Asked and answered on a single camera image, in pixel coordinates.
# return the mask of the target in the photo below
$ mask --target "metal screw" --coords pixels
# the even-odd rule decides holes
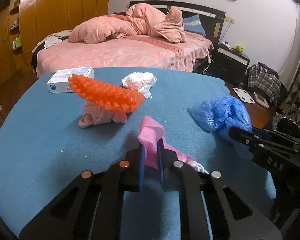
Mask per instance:
[[[81,173],[81,177],[84,178],[84,179],[90,178],[91,175],[92,175],[91,171],[83,171],[83,172]]]
[[[221,173],[220,173],[220,171],[213,171],[213,172],[211,172],[211,176],[216,179],[219,179],[221,177]]]
[[[128,161],[120,161],[119,166],[121,168],[127,168],[130,166],[130,163]]]
[[[183,162],[182,161],[175,161],[173,163],[173,166],[175,166],[176,168],[181,168],[183,166]]]

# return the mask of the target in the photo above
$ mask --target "pink cloth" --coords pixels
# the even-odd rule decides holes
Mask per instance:
[[[182,12],[177,7],[165,15],[149,4],[138,3],[129,8],[126,15],[99,16],[85,21],[74,28],[68,40],[96,44],[106,41],[107,37],[121,39],[146,34],[164,37],[176,44],[186,42]]]
[[[164,21],[158,23],[154,30],[172,43],[187,42],[182,23],[182,12],[177,7],[171,7]]]
[[[86,101],[83,106],[82,118],[78,124],[81,128],[90,125],[107,123],[107,122],[127,122],[127,114],[122,111],[109,111],[95,105],[90,101]]]
[[[132,35],[138,35],[132,23],[114,17],[100,16],[75,27],[69,35],[68,41],[96,44],[106,41],[109,36],[121,39]]]
[[[162,11],[147,3],[137,3],[132,5],[126,12],[126,16],[132,18],[131,21],[135,26],[142,30],[141,34],[152,37],[160,37],[160,34],[154,30],[154,27],[160,22],[163,22],[166,17]]]
[[[65,40],[39,51],[37,76],[80,66],[151,67],[192,72],[195,60],[206,57],[213,45],[197,33],[185,34],[187,43],[180,44],[145,35],[111,39],[99,44]]]
[[[145,165],[158,169],[157,141],[161,138],[163,140],[164,148],[176,152],[178,160],[183,161],[184,163],[196,160],[190,155],[185,155],[173,146],[167,144],[164,133],[165,131],[162,125],[151,117],[145,116],[142,119],[138,140],[146,148]]]

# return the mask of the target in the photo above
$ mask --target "blue plastic bag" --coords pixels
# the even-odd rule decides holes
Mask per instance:
[[[229,129],[232,126],[252,132],[249,114],[239,99],[225,96],[195,103],[189,108],[189,112],[205,131],[214,132],[218,130],[221,138],[232,143],[242,158],[249,159],[252,157],[247,146],[229,137]]]

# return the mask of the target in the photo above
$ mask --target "wooden cabinet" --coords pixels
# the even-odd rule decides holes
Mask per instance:
[[[219,45],[212,55],[214,61],[207,73],[238,87],[246,72],[250,59],[241,53]]]
[[[46,36],[73,30],[80,23],[108,13],[108,0],[20,0],[19,29],[26,64],[30,52]]]
[[[9,30],[9,45],[12,50],[12,56],[16,69],[21,69],[26,65],[23,57],[22,43],[19,44],[17,48],[13,47],[13,41],[15,41],[16,38],[20,39],[19,9],[20,0],[10,0],[7,28]],[[11,28],[14,22],[17,22],[17,26]]]
[[[10,47],[8,15],[8,7],[0,12],[0,85],[17,71]]]

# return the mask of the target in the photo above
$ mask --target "black nightstand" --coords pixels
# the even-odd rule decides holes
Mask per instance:
[[[246,55],[220,44],[213,51],[212,60],[214,63],[208,68],[207,75],[221,78],[225,82],[239,87],[250,59]]]

